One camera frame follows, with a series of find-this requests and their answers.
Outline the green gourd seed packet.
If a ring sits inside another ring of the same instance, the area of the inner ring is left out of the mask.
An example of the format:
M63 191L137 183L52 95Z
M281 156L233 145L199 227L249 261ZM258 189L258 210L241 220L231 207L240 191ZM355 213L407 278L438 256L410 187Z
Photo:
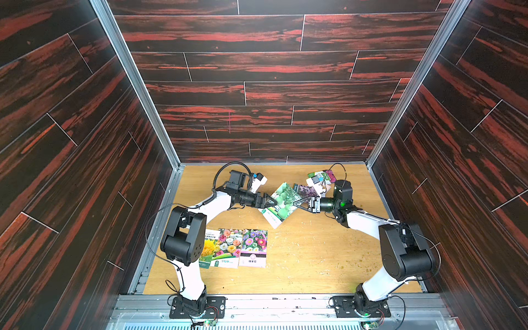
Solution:
M294 204L302 197L284 182L272 194L272 198L276 201L276 205L259 209L259 212L273 229L277 229L297 209Z

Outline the purple pink asters seed packet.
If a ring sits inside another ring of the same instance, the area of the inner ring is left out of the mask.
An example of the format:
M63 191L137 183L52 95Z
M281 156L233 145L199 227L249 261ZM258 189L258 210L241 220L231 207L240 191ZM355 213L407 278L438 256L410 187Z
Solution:
M239 265L265 268L267 261L268 231L245 229L243 231Z

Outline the mixed roses seed packet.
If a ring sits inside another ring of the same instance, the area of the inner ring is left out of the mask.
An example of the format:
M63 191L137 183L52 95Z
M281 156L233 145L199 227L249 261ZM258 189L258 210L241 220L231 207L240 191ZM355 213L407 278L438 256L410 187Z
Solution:
M210 265L215 268L237 269L240 263L243 231L222 228L214 243Z

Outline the purple flowers seed packet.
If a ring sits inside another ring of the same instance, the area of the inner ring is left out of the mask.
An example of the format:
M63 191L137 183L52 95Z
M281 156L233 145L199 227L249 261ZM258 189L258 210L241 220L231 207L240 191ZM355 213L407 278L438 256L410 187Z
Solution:
M294 184L293 189L299 195L300 198L319 197L319 194L313 186Z

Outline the yellow flower seed packet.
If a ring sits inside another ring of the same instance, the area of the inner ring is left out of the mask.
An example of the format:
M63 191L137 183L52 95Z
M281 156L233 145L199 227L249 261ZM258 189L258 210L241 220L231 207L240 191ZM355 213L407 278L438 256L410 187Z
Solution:
M205 241L201 257L199 257L199 266L203 269L208 269L213 261L213 258L220 251L219 247L219 230L206 229Z

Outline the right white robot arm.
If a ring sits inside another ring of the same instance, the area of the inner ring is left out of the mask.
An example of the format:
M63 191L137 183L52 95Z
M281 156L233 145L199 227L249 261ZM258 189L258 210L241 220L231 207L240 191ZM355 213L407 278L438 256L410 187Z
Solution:
M345 228L379 241L382 267L357 287L357 302L384 301L404 283L415 281L435 268L429 241L418 225L375 216L355 206L351 200L336 197L306 197L295 201L294 206L310 213L330 213Z

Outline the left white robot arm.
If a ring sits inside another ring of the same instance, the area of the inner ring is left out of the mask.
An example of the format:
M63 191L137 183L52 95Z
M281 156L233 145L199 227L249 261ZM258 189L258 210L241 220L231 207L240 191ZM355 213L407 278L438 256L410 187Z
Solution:
M266 193L239 191L234 195L217 192L200 206L177 206L171 212L160 242L166 259L174 265L180 284L180 294L187 301L198 301L206 295L201 278L199 257L204 250L206 226L221 213L238 203L252 208L276 206L277 201Z

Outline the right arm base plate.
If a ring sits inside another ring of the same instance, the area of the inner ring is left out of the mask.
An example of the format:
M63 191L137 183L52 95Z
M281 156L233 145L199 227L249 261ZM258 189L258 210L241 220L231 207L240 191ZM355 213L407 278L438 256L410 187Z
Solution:
M366 296L332 296L329 306L337 318L390 318L387 300L370 301Z

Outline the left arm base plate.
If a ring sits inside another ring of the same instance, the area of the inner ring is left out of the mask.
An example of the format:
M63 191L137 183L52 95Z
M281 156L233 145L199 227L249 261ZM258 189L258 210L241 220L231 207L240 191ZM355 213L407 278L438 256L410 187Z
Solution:
M182 296L174 296L170 304L170 319L200 318L223 319L226 312L225 296L204 296L197 301L191 301Z

